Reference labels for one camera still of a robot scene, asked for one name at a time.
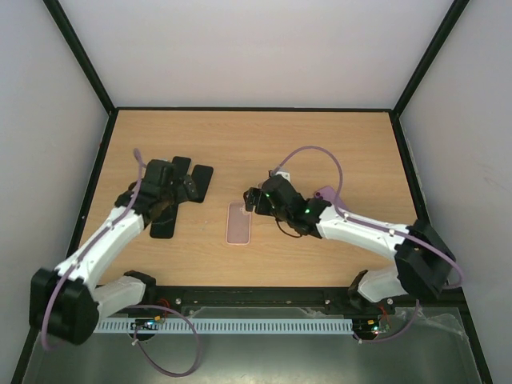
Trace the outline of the black phone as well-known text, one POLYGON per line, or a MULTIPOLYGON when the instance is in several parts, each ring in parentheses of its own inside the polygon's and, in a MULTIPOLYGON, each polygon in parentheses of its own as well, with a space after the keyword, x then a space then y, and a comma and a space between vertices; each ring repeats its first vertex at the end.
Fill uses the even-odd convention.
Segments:
POLYGON ((212 166, 204 166, 200 164, 194 166, 191 178, 195 183, 197 195, 195 198, 191 199, 192 202, 204 202, 213 174, 214 168, 212 166))
POLYGON ((174 176, 176 178, 182 178, 187 175, 191 159, 187 157, 174 156, 172 164, 174 165, 174 176))

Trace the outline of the pink phone case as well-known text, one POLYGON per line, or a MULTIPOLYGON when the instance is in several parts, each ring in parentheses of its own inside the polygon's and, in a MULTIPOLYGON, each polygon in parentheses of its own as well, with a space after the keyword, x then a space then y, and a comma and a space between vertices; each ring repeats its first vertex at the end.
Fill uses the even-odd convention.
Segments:
POLYGON ((226 223, 226 243, 242 246, 250 242, 251 213, 244 202, 230 202, 226 223))

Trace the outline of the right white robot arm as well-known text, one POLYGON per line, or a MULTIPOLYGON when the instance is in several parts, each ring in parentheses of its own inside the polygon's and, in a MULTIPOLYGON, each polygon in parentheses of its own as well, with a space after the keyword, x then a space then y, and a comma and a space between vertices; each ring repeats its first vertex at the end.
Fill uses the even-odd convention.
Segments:
POLYGON ((389 260, 390 266, 363 270, 350 284, 347 300, 360 314, 405 295, 433 301, 449 286, 456 259, 428 222, 416 220, 407 226, 357 215, 332 198, 304 198, 277 174, 249 188, 243 198, 246 210, 284 222, 298 236, 346 242, 389 260))

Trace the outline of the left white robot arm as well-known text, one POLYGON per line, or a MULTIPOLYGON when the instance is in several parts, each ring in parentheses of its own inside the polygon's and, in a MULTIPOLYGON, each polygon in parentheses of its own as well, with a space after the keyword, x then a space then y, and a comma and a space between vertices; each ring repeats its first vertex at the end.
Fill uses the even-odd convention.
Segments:
POLYGON ((191 174, 173 162, 153 159, 116 199, 106 220, 71 256, 52 270, 39 269, 30 282, 29 324, 83 344, 112 314, 142 302, 154 278, 129 272, 100 286, 110 264, 165 210, 193 201, 199 190, 191 174))

